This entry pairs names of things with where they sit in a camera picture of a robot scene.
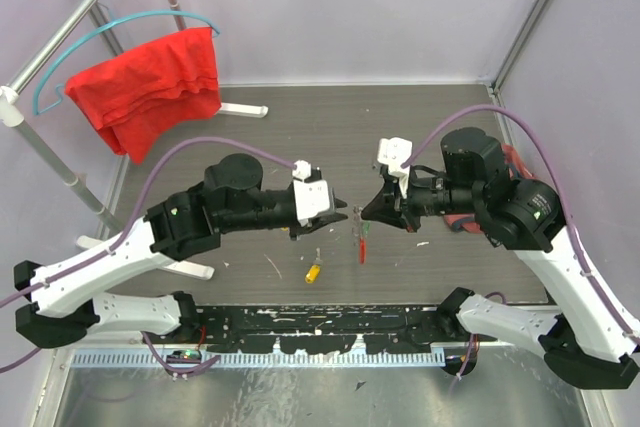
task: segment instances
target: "cable clip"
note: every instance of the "cable clip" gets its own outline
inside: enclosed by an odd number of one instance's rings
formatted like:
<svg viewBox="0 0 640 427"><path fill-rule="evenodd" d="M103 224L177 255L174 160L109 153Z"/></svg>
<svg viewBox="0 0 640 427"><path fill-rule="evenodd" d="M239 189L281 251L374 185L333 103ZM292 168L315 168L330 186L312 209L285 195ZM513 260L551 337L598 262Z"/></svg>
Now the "cable clip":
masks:
<svg viewBox="0 0 640 427"><path fill-rule="evenodd" d="M627 339L631 339L631 338L640 339L640 332L637 330L632 330L631 332L623 332L622 335Z"/></svg>

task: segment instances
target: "red handle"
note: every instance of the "red handle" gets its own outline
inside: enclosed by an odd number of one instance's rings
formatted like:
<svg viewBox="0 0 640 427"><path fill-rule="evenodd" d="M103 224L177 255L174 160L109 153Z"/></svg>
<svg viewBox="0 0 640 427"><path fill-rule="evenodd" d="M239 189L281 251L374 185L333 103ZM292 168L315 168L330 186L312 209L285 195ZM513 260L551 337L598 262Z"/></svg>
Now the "red handle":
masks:
<svg viewBox="0 0 640 427"><path fill-rule="evenodd" d="M364 264L365 260L367 260L367 242L360 239L360 263Z"/></svg>

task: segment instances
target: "wire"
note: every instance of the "wire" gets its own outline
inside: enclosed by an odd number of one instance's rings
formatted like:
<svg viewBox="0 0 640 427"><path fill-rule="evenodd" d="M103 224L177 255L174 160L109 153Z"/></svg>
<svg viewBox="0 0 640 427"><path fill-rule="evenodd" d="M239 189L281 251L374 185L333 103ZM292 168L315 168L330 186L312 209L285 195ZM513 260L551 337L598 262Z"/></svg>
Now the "wire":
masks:
<svg viewBox="0 0 640 427"><path fill-rule="evenodd" d="M571 247L573 248L573 252L576 255L578 264L582 269L582 274L586 277L587 281L589 282L593 290L596 292L598 298L602 301L602 303L606 307L609 314L611 314L611 316L620 326L620 328L624 332L624 335L629 337L631 340L633 340L633 342L635 342L637 345L640 345L640 337L633 330L633 328L627 323L627 321L624 319L622 314L618 312L618 309L616 309L615 304L609 298L609 296L607 295L602 285L600 285L600 282L598 281L596 276L592 275L591 267L589 266L585 253L582 250L580 239L578 238L578 229L573 220L573 214L571 213L571 208L569 205L569 200L568 200L566 191L562 186L562 183L560 181L557 171L551 165L551 161L549 160L551 157L549 156L546 149L542 146L542 143L538 138L538 136L531 130L531 127L519 115L514 114L513 112L509 112L501 107L496 107L495 105L490 105L490 104L473 105L471 107L467 107L466 109L462 109L461 111L456 112L455 114L447 117L438 127L436 127L436 129L433 130L433 132L431 132L427 136L427 138L420 144L420 146L415 150L415 152L411 154L411 157L409 157L409 159L407 159L407 161L404 164L402 164L402 167L410 166L416 160L416 158L424 151L424 149L435 139L435 137L440 132L442 132L445 128L447 128L449 124L451 124L452 122L455 122L456 120L466 115L473 114L475 112L483 112L483 111L496 112L498 114L502 114L503 116L511 119L516 124L518 124L520 128L527 134L529 139L531 139L531 142L540 153L540 157L542 158L542 161L544 162L544 165L547 168L547 171L549 172L551 180L556 186L556 191L558 192L558 197L560 198L560 204L562 205L562 210L564 212L565 220L567 222L567 233L569 235Z"/></svg>
<svg viewBox="0 0 640 427"><path fill-rule="evenodd" d="M31 352L29 352L27 355L25 355L22 358L16 360L15 362L12 362L9 365L5 365L4 367L0 367L0 374L4 374L6 372L9 372L10 370L15 369L16 367L20 367L22 364L24 364L28 360L31 360L31 358L34 357L41 350L42 350L41 348L36 347Z"/></svg>
<svg viewBox="0 0 640 427"><path fill-rule="evenodd" d="M178 152L180 152L183 149L186 149L187 147L190 147L192 145L195 144L203 144L203 143L218 143L218 144L226 144L226 145L231 145L233 147L236 147L238 149L241 150L245 150L247 152L250 152L252 154L258 155L264 159L270 160L276 164L282 165L284 167L287 167L291 170L295 169L295 163L293 162L289 162L288 160L282 159L276 155L273 154L269 154L268 152L265 152L261 149L258 149L256 147L253 147L251 145L245 144L243 142L238 142L236 140L232 140L232 139L226 139L224 137L195 137L193 139L188 139L185 140L183 142L180 142L179 144L177 144L176 146L174 146L172 149L170 149L166 154L164 154L162 156L162 158L158 161L158 163L155 165L155 167L151 170L151 173L149 174L149 177L147 177L147 180L144 183L144 186L142 187L142 191L140 192L140 195L138 197L138 200L136 201L136 204L133 208L133 212L131 213L131 216L129 217L129 220L127 221L127 224L124 227L124 230L122 231L122 233L118 236L118 238L115 240L115 242L113 242L113 244L111 244L111 246L109 247L110 251L113 253L116 251L116 249L118 249L126 240L127 236L129 235L129 233L131 232L131 229L133 228L133 224L135 223L135 221L138 218L138 215L140 214L140 212L142 211L142 206L144 204L144 201L147 198L147 195L149 194L149 191L151 190L151 185L153 184L153 182L156 180L156 177L158 176L158 173L160 172L160 170L162 170L162 168L165 166L165 164L167 162L169 162L169 160L176 155ZM71 267L68 267L54 275L52 275L51 277L48 277L47 279L44 280L43 282L37 282L33 285L30 285L29 287L26 287L18 292L14 292L13 294L9 295L8 297L0 300L0 309L3 307L6 307L7 305L9 305L10 303L20 299L22 296L27 295L27 294L31 294L33 292L35 292L36 290L39 290L41 288L43 288L46 285L50 285L51 283L55 282L56 280L60 280L68 275L71 275L75 272L78 272L79 270L84 269L85 267L88 267L89 265L93 264L94 262L97 262L100 259L103 259L104 257L106 257L108 254L108 252L106 250L103 250L101 252L99 252L98 254L89 257L88 259L79 262L75 265L72 265ZM3 374L5 372L8 372L12 369L15 369L16 367L22 365L23 363L25 363L27 360L31 359L31 357L33 357L35 354L37 354L40 351L40 349L34 349L32 352L30 352L29 354L25 355L23 358L17 360L16 362L7 365L6 367L2 367L0 368L0 374Z"/></svg>
<svg viewBox="0 0 640 427"><path fill-rule="evenodd" d="M180 374L180 375L191 374L191 376L200 375L206 372L207 370L209 370L209 367L211 367L213 364L217 363L220 360L220 356L216 355L211 357L209 360L206 360L201 364L198 364L193 368L184 368L184 369L176 368L164 361L162 356L158 353L156 348L153 346L153 342L151 342L151 339L149 338L149 334L147 334L146 332L142 332L142 337L144 338L144 343L147 344L147 347L149 347L149 350L151 351L151 355L153 355L153 358L156 359L156 361L162 367L164 367L166 370L174 374Z"/></svg>
<svg viewBox="0 0 640 427"><path fill-rule="evenodd" d="M42 92L42 89L44 88L44 85L47 83L49 78L53 75L55 70L60 66L60 64L62 64L62 62L64 62L66 60L66 58L69 57L78 47L80 47L85 42L93 39L97 35L100 35L105 30L109 30L109 29L115 27L116 25L124 24L125 22L129 22L131 20L141 19L143 17L153 17L153 16L158 16L158 15L174 15L174 16L178 16L178 17L190 17L192 19L201 20L202 22L204 22L205 24L209 25L213 29L213 31L215 32L214 37L217 37L218 35L220 35L220 30L218 29L218 27L216 27L216 25L213 22L211 22L206 17L203 17L203 16L198 15L198 14L193 14L191 12L182 12L182 11L174 11L174 10L150 10L150 11L147 11L147 12L138 12L137 14L131 14L131 15L127 15L125 17L121 17L121 18L116 19L116 20L112 20L108 24L104 24L104 25L100 26L99 28L97 28L93 32L89 32L87 35L84 35L84 36L80 37L76 42L74 42L71 45L71 47L69 47L67 50L65 50L60 55L60 57L58 57L55 60L55 62L53 64L51 64L51 66L46 70L45 74L42 76L42 79L40 79L40 82L38 82L38 85L36 86L36 90L33 92L33 115L36 115L36 116L40 115L43 112L51 110L52 108L54 108L55 106L59 105L62 102L62 100L63 100L62 99L62 95L60 95L60 87L62 86L62 84L58 84L56 86L56 93L58 94L58 100L55 101L50 106L45 107L42 110L38 109L38 102L39 102L39 99L40 99L40 93Z"/></svg>
<svg viewBox="0 0 640 427"><path fill-rule="evenodd" d="M200 342L198 342L198 346L196 347L196 350L198 352L200 352L200 347L204 343L204 339L207 338L207 327L205 325L203 325L200 330L202 331L202 335L200 336Z"/></svg>

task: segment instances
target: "paint splatter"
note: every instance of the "paint splatter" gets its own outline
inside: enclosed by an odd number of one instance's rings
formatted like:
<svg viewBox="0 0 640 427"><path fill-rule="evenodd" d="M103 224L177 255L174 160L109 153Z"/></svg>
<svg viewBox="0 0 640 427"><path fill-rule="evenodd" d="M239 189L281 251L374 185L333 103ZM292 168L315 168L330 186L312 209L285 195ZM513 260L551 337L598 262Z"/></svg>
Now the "paint splatter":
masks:
<svg viewBox="0 0 640 427"><path fill-rule="evenodd" d="M273 260L271 260L267 254L264 254L264 257L269 261L271 265L273 265L273 268L276 269L276 272L278 272L278 277L280 277L280 280L282 280L282 274L280 273L280 270L278 269L276 264L273 263Z"/></svg>
<svg viewBox="0 0 640 427"><path fill-rule="evenodd" d="M407 252L405 252L402 257L400 257L400 260L395 263L395 266L398 267L399 265L402 265L402 262L404 262L404 259L407 258L407 255L416 250L418 247L422 247L423 245L429 245L429 242L418 242L415 247L411 247Z"/></svg>

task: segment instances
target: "white wall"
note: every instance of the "white wall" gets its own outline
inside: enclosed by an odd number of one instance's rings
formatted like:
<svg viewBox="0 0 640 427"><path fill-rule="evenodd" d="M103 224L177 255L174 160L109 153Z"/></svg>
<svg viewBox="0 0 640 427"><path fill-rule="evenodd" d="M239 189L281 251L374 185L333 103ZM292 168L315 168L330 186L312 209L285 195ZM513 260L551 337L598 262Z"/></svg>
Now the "white wall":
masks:
<svg viewBox="0 0 640 427"><path fill-rule="evenodd" d="M554 0L504 88L553 153L585 246L640 316L640 3ZM525 157L542 167L518 135ZM640 379L610 396L616 425L638 425Z"/></svg>
<svg viewBox="0 0 640 427"><path fill-rule="evenodd" d="M167 6L112 1L120 15ZM221 81L243 84L493 79L533 0L180 2L219 25ZM123 36L131 46L174 29L141 20Z"/></svg>
<svg viewBox="0 0 640 427"><path fill-rule="evenodd" d="M0 81L9 82L18 68L35 53L70 13L75 0L0 0ZM86 21L73 40L92 30ZM55 99L53 86L73 73L106 60L99 39L86 44L63 64L48 84L42 102ZM33 119L31 94L35 81L18 102L36 131L77 172L88 175L89 188L104 198L115 168L115 156L93 132L84 116L70 102ZM95 234L98 222L58 177L29 149L15 132L0 123L0 298L14 291L13 265L30 259L51 263L76 252L79 234ZM18 301L0 310L2 348L0 365L17 360L33 348L15 333L14 311ZM28 364L0 375L2 425L27 425L35 407L35 394L48 367L47 353Z"/></svg>

